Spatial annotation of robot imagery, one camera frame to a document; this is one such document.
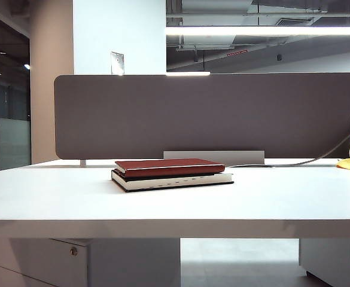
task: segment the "black cable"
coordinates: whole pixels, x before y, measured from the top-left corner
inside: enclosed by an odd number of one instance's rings
[[[306,163],[312,163],[313,161],[320,160],[329,154],[331,154],[333,151],[338,149],[338,147],[341,146],[344,142],[346,142],[350,138],[350,134],[346,136],[342,141],[340,141],[334,148],[326,152],[325,154],[313,159],[313,160],[307,160],[303,161],[301,163],[289,163],[289,164],[238,164],[236,166],[229,166],[229,167],[294,167],[294,166],[301,166]]]

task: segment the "ceiling lamp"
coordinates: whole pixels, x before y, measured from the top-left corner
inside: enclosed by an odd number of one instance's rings
[[[245,35],[245,36],[347,36],[350,27],[283,27],[283,26],[179,26],[166,27],[167,35],[213,36],[213,35]]]
[[[209,76],[211,72],[167,72],[167,76]]]

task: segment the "white pillar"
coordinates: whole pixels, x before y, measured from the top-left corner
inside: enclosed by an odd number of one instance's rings
[[[74,0],[74,72],[110,74],[111,52],[125,74],[166,72],[164,0]]]

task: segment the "floor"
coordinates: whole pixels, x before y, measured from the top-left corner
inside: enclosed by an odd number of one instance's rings
[[[298,239],[182,239],[182,287],[329,287],[306,277]]]

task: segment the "book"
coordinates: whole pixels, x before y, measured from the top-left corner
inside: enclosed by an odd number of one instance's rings
[[[158,176],[156,178],[126,178],[119,170],[114,169],[111,172],[111,178],[127,192],[233,183],[231,173],[183,175],[176,177]]]
[[[175,158],[168,160],[116,161],[116,168],[125,178],[163,175],[196,175],[223,172],[225,166],[199,158]]]

